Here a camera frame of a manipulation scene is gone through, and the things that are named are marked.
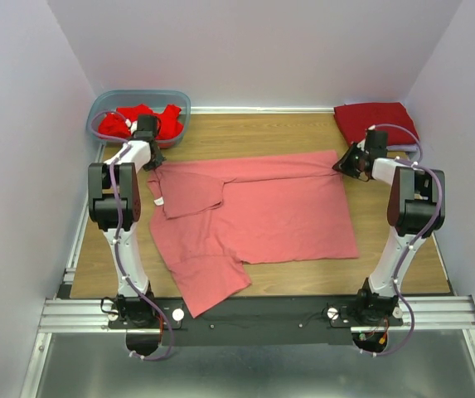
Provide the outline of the pink t-shirt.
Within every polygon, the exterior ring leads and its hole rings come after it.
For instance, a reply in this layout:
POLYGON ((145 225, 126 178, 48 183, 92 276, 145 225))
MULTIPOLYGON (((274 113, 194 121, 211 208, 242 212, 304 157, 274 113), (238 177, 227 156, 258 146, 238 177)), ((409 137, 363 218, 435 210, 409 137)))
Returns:
POLYGON ((150 231, 193 317, 250 286, 245 266, 359 255, 332 150, 165 163, 150 231))

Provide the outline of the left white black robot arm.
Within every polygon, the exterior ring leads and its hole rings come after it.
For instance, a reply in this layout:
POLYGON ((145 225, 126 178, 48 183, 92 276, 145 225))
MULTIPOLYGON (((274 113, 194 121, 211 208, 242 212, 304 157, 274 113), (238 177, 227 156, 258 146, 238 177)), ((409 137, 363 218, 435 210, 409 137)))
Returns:
POLYGON ((108 138, 121 144, 113 157, 88 166, 89 216, 108 242, 118 277, 114 308, 107 314, 136 328, 155 322, 164 326, 169 321, 154 302, 149 277, 143 270, 137 226, 142 212, 138 172, 161 166, 165 157, 156 143, 156 116, 141 114, 132 125, 129 138, 108 138))

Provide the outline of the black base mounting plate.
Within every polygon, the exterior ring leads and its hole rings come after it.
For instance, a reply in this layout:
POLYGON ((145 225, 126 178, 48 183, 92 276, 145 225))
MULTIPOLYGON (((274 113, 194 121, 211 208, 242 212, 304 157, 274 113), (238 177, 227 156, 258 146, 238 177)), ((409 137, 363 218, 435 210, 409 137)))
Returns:
POLYGON ((179 298, 104 298, 109 327, 126 330, 138 352, 158 343, 175 347, 362 344, 382 352, 390 326, 402 325, 397 298, 310 295, 228 298, 193 317, 179 298))

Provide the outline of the bright red crumpled t-shirts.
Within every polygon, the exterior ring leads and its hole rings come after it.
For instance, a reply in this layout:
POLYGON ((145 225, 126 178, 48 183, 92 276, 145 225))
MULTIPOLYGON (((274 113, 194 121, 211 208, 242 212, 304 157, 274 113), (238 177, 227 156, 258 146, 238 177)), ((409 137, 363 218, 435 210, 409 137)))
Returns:
POLYGON ((158 120, 156 140, 167 141, 176 138, 183 130, 183 124, 178 120, 181 112, 182 109, 174 104, 167 105, 161 113, 154 112, 145 104, 134 107, 118 107, 115 112, 105 114, 104 119, 99 123, 97 132, 104 136, 127 139, 132 135, 134 127, 137 125, 138 117, 150 114, 158 120))

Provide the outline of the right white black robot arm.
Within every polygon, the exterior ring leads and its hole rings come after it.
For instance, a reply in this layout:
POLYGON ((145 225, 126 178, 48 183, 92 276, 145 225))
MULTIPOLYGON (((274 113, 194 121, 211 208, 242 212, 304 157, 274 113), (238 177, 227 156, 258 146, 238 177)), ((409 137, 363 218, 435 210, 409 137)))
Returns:
POLYGON ((410 263, 421 245, 445 219, 445 173, 423 166, 423 151, 418 159, 388 156, 388 133, 391 124, 374 124, 365 138, 352 143, 333 166, 333 170, 355 179, 385 182, 390 186, 386 218, 390 226, 380 260, 366 278, 355 298, 338 309, 332 320, 360 325, 376 325, 394 314, 401 300, 401 285, 410 263))

